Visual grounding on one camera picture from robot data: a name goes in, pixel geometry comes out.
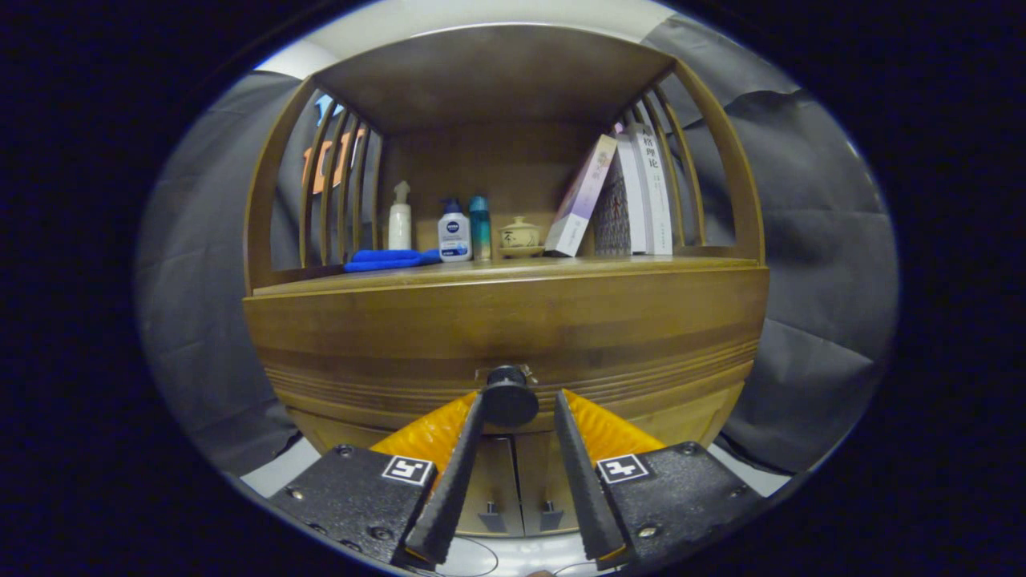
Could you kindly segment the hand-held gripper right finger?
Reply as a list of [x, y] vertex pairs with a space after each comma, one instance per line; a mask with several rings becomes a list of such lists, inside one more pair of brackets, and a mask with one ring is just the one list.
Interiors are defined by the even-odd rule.
[[567, 389], [554, 423], [585, 555], [598, 570], [659, 570], [765, 510], [765, 498], [700, 443], [657, 441]]

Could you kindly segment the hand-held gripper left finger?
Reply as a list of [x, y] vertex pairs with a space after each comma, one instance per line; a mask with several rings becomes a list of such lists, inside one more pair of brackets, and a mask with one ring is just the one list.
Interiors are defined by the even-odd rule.
[[446, 562], [484, 424], [483, 395], [451, 403], [450, 434], [436, 443], [446, 464], [412, 450], [341, 443], [269, 497], [287, 518], [341, 547], [393, 567]]

